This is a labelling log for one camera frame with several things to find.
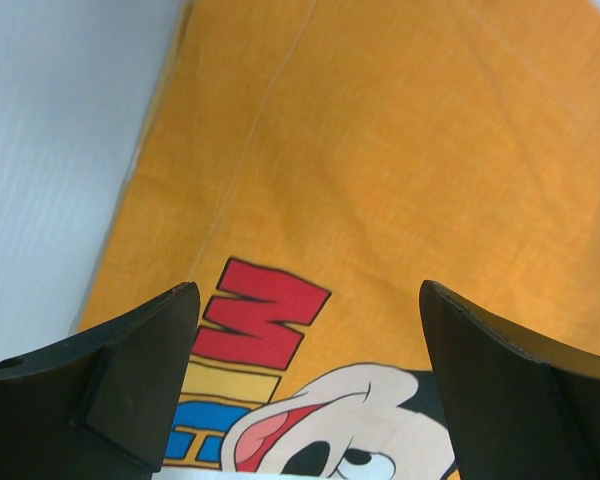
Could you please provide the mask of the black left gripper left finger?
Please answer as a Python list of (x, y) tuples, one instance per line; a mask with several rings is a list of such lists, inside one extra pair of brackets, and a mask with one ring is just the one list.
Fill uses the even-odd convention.
[(0, 479), (149, 479), (162, 468), (200, 308), (195, 283), (0, 362)]

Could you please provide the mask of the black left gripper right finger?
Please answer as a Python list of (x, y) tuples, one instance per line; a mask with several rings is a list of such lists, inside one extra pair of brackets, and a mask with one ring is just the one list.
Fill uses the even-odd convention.
[(427, 280), (424, 337), (464, 479), (600, 479), (600, 356)]

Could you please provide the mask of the orange cartoon mouse placemat cloth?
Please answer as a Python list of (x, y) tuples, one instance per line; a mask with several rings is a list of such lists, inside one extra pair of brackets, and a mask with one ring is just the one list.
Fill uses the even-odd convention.
[(600, 355), (600, 9), (196, 2), (82, 320), (198, 286), (161, 477), (446, 477), (426, 280)]

